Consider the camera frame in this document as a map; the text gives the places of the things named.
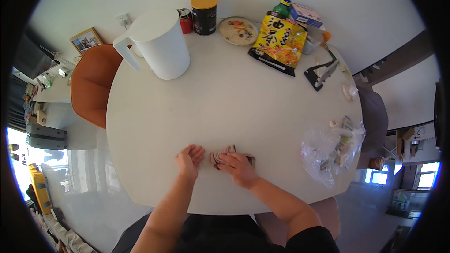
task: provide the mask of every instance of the cloth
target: cloth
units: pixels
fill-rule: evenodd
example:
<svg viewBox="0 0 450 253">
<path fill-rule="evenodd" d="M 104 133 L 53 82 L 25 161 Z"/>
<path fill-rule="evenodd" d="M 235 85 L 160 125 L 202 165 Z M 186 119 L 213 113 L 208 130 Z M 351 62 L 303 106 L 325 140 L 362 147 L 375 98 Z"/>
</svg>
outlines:
<svg viewBox="0 0 450 253">
<path fill-rule="evenodd" d="M 23 108 L 23 95 L 26 90 L 26 82 L 12 75 L 8 89 L 8 127 L 25 132 L 25 110 Z"/>
<path fill-rule="evenodd" d="M 339 252 L 324 227 L 308 228 L 288 240 L 286 247 L 274 245 L 249 215 L 209 216 L 191 214 L 184 223 L 177 253 L 188 252 Z"/>
<path fill-rule="evenodd" d="M 226 155 L 231 152 L 236 152 L 236 146 L 235 145 L 228 145 L 225 149 L 223 149 L 221 152 L 218 152 L 214 155 L 214 152 L 211 152 L 209 154 L 209 159 L 211 160 L 211 164 L 214 166 L 215 169 L 220 170 L 217 165 L 218 164 L 224 164 L 229 165 L 227 162 L 220 159 L 219 155 Z M 251 154 L 244 154 L 247 157 L 247 160 L 250 162 L 251 166 L 255 168 L 256 159 Z"/>
<path fill-rule="evenodd" d="M 43 215 L 43 219 L 54 235 L 63 241 L 74 253 L 97 253 L 90 245 L 85 243 L 79 235 L 72 230 L 66 230 L 52 214 Z"/>
</svg>

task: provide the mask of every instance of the yellow lid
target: yellow lid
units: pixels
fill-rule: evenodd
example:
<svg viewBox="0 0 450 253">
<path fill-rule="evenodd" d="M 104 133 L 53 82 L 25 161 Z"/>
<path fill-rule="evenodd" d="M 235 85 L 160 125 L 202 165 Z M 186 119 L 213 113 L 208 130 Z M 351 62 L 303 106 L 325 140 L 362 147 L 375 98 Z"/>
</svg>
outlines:
<svg viewBox="0 0 450 253">
<path fill-rule="evenodd" d="M 191 0 L 191 6 L 194 9 L 205 10 L 217 5 L 217 0 Z"/>
</svg>

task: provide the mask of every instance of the person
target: person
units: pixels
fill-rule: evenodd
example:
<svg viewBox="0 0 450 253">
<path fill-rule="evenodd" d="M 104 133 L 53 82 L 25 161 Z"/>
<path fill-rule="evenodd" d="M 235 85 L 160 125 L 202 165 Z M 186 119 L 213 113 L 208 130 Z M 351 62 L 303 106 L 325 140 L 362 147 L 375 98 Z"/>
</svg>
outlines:
<svg viewBox="0 0 450 253">
<path fill-rule="evenodd" d="M 271 244 L 249 215 L 190 214 L 186 219 L 204 153 L 201 146 L 188 145 L 176 155 L 179 173 L 150 214 L 131 252 L 339 252 L 309 205 L 257 176 L 247 158 L 237 153 L 221 155 L 228 165 L 220 164 L 219 169 L 288 225 L 286 247 Z"/>
</svg>

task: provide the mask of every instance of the white round table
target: white round table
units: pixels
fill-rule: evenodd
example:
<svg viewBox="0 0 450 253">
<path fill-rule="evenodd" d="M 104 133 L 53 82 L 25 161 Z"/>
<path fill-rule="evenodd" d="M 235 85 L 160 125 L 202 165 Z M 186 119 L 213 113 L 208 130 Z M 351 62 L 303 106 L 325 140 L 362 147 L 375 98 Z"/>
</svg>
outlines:
<svg viewBox="0 0 450 253">
<path fill-rule="evenodd" d="M 237 215 L 268 212 L 248 190 L 213 168 L 210 151 L 235 144 L 256 157 L 256 172 L 280 188 L 313 203 L 344 192 L 359 155 L 327 189 L 304 169 L 301 142 L 310 127 L 328 128 L 348 114 L 362 119 L 359 98 L 348 102 L 343 83 L 354 84 L 338 69 L 316 92 L 303 72 L 331 60 L 323 48 L 302 55 L 288 76 L 232 45 L 216 31 L 184 36 L 191 63 L 183 76 L 162 80 L 143 58 L 142 70 L 122 61 L 109 94 L 106 126 L 109 149 L 123 187 L 137 203 L 156 206 L 169 190 L 177 167 L 174 156 L 187 144 L 205 148 L 189 213 Z M 343 62 L 337 50 L 330 50 Z"/>
</svg>

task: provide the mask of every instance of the black canister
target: black canister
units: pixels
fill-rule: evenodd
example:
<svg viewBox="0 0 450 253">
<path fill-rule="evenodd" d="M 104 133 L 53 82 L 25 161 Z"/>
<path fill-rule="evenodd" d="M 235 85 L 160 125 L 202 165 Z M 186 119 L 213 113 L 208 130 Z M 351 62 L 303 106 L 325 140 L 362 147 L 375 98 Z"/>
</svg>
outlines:
<svg viewBox="0 0 450 253">
<path fill-rule="evenodd" d="M 216 31 L 217 0 L 191 0 L 194 31 L 209 35 Z"/>
</svg>

